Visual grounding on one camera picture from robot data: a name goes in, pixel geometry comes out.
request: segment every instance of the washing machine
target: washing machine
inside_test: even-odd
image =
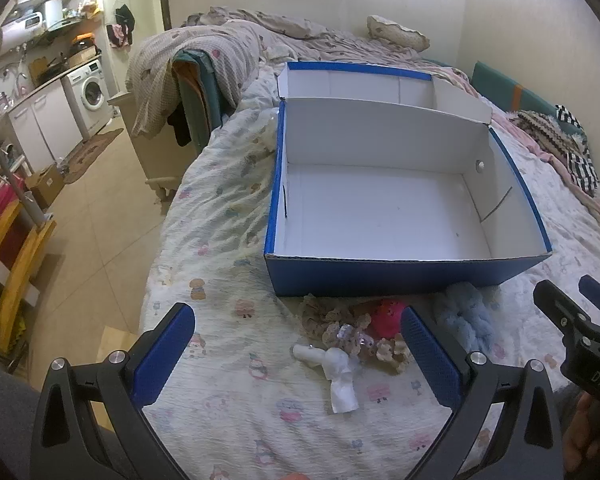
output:
[[[97,134],[113,117],[102,65],[94,59],[62,78],[62,86],[85,140]]]

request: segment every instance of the pink ball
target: pink ball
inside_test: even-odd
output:
[[[400,332],[400,316],[405,304],[397,300],[380,300],[371,313],[371,328],[379,337],[391,339]]]

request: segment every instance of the pillow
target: pillow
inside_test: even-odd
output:
[[[400,46],[410,46],[416,52],[429,48],[429,38],[417,30],[403,27],[400,23],[392,22],[382,16],[368,16],[366,26],[372,38],[383,38]]]

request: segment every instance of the headboard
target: headboard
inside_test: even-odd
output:
[[[498,72],[481,61],[475,64],[471,85],[505,112],[532,110],[556,117],[555,105],[550,104],[531,90],[513,81],[512,78],[505,76],[502,72]],[[568,135],[583,135],[583,131],[573,124],[563,121],[558,121],[558,124],[560,124],[562,131]]]

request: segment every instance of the blue gripper pad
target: blue gripper pad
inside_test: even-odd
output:
[[[438,402],[455,411],[462,402],[462,379],[456,366],[410,307],[402,311],[400,331]]]
[[[196,329],[196,316],[186,303],[171,319],[136,368],[131,401],[136,408],[153,404]]]
[[[580,293],[600,311],[600,284],[591,276],[585,274],[578,282],[578,288]]]

